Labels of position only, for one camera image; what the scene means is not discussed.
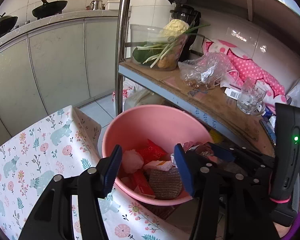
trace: pink trash bin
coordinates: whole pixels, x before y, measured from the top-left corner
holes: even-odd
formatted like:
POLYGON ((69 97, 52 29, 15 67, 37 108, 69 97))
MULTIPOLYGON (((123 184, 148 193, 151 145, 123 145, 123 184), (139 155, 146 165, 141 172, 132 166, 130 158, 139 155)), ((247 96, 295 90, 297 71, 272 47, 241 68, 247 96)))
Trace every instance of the pink trash bin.
MULTIPOLYGON (((108 157, 116 144, 122 152, 146 145, 150 139, 168 154, 173 153, 177 143, 213 142, 206 128, 189 114, 169 106, 137 106, 124 111, 109 124, 102 142, 102 155, 108 157)), ((131 197, 158 206, 178 205, 192 197, 183 190, 174 200, 150 199, 140 195, 120 181, 120 172, 115 183, 131 197)))

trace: yellow object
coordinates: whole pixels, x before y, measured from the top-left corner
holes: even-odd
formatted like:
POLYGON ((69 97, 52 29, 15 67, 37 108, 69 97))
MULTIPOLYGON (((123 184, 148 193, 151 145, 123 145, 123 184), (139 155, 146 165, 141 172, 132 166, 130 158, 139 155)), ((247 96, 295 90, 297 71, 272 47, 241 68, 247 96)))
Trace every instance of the yellow object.
POLYGON ((210 133, 214 143, 219 143, 224 140, 223 136, 213 129, 211 129, 209 133, 210 133))
POLYGON ((179 19, 172 19, 161 31, 161 36, 177 36, 184 33, 189 28, 189 24, 179 19))

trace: glass mug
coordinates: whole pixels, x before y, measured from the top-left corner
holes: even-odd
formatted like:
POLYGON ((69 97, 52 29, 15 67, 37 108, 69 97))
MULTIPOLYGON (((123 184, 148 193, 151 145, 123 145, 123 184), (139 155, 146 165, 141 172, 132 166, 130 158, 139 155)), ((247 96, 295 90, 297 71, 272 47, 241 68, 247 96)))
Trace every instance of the glass mug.
POLYGON ((266 108, 265 103, 262 102, 265 95, 266 92, 257 87, 248 77, 242 86, 237 106, 245 114, 260 116, 266 108), (259 106, 262 106, 260 112, 257 110, 259 106))

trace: clear plastic bin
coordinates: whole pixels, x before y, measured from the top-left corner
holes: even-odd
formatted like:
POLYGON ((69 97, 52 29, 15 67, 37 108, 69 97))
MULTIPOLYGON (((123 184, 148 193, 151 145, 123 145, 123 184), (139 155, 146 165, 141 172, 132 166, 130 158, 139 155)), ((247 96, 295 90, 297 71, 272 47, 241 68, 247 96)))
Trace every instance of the clear plastic bin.
POLYGON ((173 70, 188 38, 162 28, 131 24, 132 61, 154 70, 173 70))

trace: purple sleeve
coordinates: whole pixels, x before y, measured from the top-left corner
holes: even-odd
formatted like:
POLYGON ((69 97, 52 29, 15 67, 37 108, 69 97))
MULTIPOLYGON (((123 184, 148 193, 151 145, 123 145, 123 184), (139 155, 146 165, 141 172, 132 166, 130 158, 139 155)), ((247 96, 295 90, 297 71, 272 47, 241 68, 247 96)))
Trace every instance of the purple sleeve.
POLYGON ((300 227, 300 213, 298 213, 289 232, 284 237, 282 237, 281 240, 290 240, 291 237, 296 233, 296 231, 298 230, 299 227, 300 227))

